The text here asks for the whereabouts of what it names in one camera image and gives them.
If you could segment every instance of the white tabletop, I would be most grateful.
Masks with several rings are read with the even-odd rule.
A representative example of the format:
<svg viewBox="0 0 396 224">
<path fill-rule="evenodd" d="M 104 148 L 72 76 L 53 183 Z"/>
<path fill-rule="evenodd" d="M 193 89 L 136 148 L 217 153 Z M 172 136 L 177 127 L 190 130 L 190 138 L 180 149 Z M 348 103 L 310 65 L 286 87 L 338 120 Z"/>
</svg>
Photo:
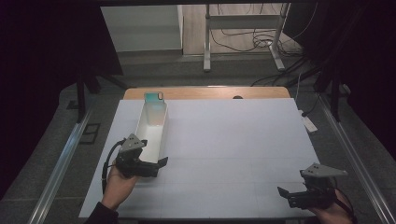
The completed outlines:
<svg viewBox="0 0 396 224">
<path fill-rule="evenodd" d="M 119 207 L 120 217 L 312 216 L 289 208 L 276 188 L 306 190 L 299 170 L 318 162 L 293 99 L 165 102 L 162 154 L 168 164 L 158 177 L 139 180 Z M 101 201 L 103 163 L 116 142 L 134 133 L 143 103 L 120 101 L 80 217 Z"/>
</svg>

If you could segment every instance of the sleeve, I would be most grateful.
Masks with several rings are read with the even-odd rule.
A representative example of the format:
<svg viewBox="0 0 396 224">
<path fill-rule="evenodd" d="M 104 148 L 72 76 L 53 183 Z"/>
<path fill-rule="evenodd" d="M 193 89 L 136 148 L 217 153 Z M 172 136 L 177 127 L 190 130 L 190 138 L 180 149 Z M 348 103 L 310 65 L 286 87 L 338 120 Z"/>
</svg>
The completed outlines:
<svg viewBox="0 0 396 224">
<path fill-rule="evenodd" d="M 101 203 L 98 203 L 85 224 L 114 224 L 117 223 L 118 216 L 119 213 L 105 207 Z"/>
</svg>

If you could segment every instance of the white wall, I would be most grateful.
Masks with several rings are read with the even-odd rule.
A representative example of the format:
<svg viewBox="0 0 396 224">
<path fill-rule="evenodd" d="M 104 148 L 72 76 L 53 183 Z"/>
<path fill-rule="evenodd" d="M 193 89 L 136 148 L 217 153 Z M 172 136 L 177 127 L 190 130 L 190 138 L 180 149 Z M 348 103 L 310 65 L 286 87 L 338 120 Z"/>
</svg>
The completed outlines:
<svg viewBox="0 0 396 224">
<path fill-rule="evenodd" d="M 177 6 L 101 9 L 117 52 L 181 49 Z"/>
</svg>

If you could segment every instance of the gray carpet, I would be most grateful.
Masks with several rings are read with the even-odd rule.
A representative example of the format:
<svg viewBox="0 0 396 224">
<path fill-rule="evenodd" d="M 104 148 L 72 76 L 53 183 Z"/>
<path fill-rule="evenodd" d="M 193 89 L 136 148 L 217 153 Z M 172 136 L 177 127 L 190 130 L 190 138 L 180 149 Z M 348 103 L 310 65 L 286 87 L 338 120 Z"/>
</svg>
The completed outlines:
<svg viewBox="0 0 396 224">
<path fill-rule="evenodd" d="M 136 57 L 120 58 L 125 76 L 119 77 L 119 79 L 136 87 L 249 86 L 258 78 L 278 74 L 269 55 L 213 55 L 210 73 L 203 72 L 202 57 L 173 56 L 164 58 L 166 60 L 163 59 L 163 56 L 155 55 L 146 56 L 144 60 L 140 61 Z M 285 64 L 289 66 L 294 61 L 295 59 L 287 59 Z M 290 78 L 298 76 L 299 72 L 300 70 L 296 71 Z M 281 84 L 286 78 L 279 80 L 278 83 Z M 98 79 L 102 86 L 101 92 L 97 95 L 87 93 L 89 99 L 95 99 L 90 100 L 94 103 L 93 113 L 88 123 L 100 124 L 97 138 L 91 145 L 78 145 L 45 223 L 81 222 L 78 220 L 78 213 L 92 181 L 92 175 L 105 144 L 118 102 L 124 93 L 124 90 L 114 84 L 101 78 Z M 304 111 L 311 109 L 317 99 L 312 89 L 314 81 L 315 77 L 311 77 L 300 84 L 297 106 Z M 296 92 L 297 87 L 290 88 L 290 94 L 293 97 L 296 96 Z M 26 223 L 32 215 L 35 204 L 47 184 L 50 173 L 77 120 L 77 110 L 66 109 L 70 101 L 76 100 L 75 86 L 70 86 L 61 93 L 58 110 L 46 133 L 0 202 L 2 223 Z M 353 113 L 345 98 L 340 100 L 340 116 L 353 144 L 395 213 L 396 178 L 392 175 L 396 171 L 395 161 Z M 344 150 L 333 133 L 321 105 L 317 104 L 308 117 L 318 127 L 318 132 L 311 134 L 310 138 L 321 163 L 349 172 L 348 177 L 338 178 L 338 186 L 345 191 L 354 204 L 360 223 L 380 223 L 370 200 L 345 156 Z M 84 135 L 81 140 L 89 142 L 92 137 Z"/>
</svg>

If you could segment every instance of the human hand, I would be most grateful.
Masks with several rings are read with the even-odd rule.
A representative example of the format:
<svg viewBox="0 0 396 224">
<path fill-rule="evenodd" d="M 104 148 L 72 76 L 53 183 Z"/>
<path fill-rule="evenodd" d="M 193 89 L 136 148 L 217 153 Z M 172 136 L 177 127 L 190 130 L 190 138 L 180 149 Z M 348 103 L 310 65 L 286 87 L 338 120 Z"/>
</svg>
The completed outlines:
<svg viewBox="0 0 396 224">
<path fill-rule="evenodd" d="M 107 186 L 102 199 L 102 205 L 113 211 L 128 198 L 139 179 L 136 175 L 126 178 L 114 164 L 115 162 L 107 176 Z"/>
<path fill-rule="evenodd" d="M 335 194 L 338 200 L 350 208 L 347 199 L 338 190 L 335 191 Z M 308 208 L 308 210 L 318 217 L 321 224 L 352 224 L 352 220 L 347 211 L 336 203 L 333 203 L 326 209 L 313 207 Z"/>
</svg>

